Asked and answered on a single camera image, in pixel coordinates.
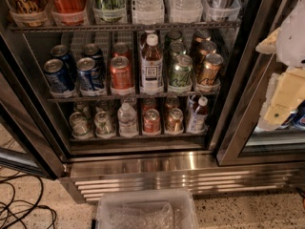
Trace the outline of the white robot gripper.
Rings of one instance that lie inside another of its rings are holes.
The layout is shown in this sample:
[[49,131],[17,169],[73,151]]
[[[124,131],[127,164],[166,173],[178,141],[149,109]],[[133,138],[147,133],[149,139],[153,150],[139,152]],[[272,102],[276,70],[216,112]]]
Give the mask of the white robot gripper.
[[258,128],[273,131],[305,100],[305,70],[301,69],[305,67],[305,0],[299,1],[280,28],[259,42],[255,50],[276,53],[279,61],[289,66],[282,74],[272,74],[259,114]]

